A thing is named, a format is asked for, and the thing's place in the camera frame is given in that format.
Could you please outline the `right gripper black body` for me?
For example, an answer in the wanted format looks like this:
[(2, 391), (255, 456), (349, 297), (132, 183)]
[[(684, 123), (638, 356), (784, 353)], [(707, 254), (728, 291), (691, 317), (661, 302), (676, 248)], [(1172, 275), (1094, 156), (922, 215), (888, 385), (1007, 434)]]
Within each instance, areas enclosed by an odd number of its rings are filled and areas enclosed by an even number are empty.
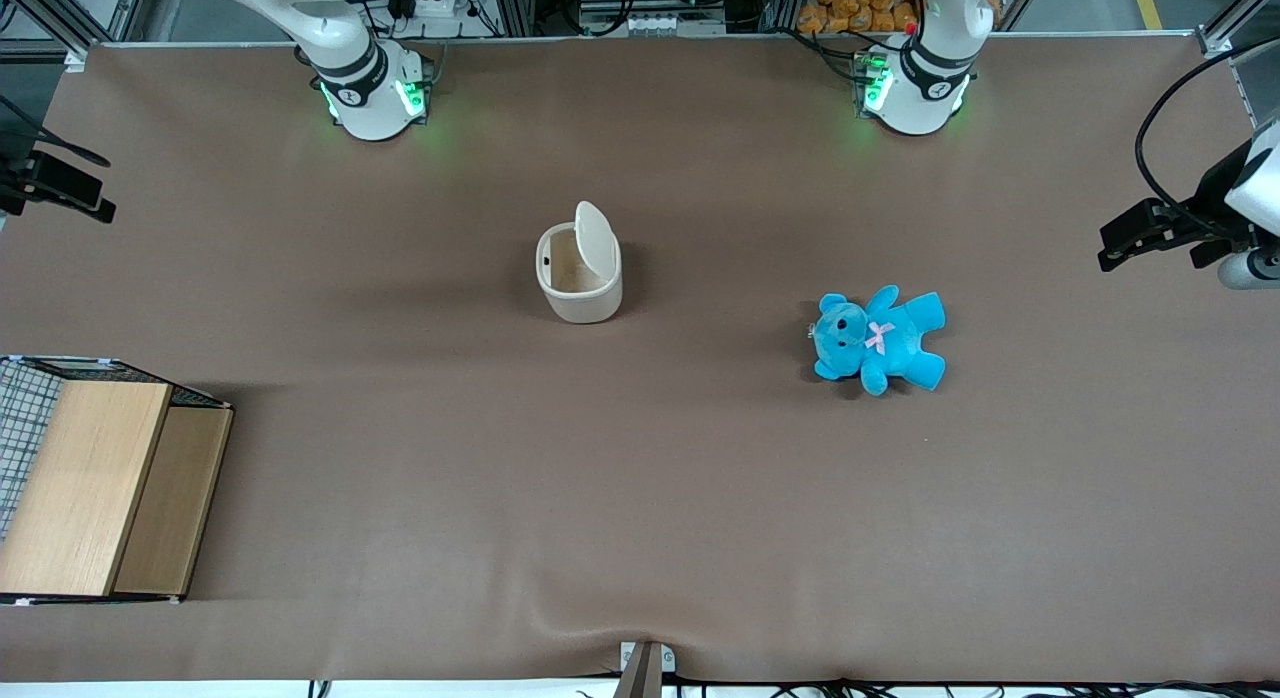
[(1, 128), (1, 215), (22, 215), (35, 204), (26, 183), (35, 140), (15, 128)]

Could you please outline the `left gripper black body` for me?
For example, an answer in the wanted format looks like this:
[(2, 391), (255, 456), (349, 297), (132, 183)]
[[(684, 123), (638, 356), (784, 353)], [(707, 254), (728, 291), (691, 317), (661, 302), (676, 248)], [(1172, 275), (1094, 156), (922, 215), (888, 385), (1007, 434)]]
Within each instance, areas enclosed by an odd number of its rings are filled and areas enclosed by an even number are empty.
[(1242, 174), (1249, 151), (1251, 142), (1247, 140), (1216, 161), (1199, 179), (1196, 213), (1201, 223), (1201, 241), (1251, 241), (1248, 220), (1226, 204), (1228, 192)]

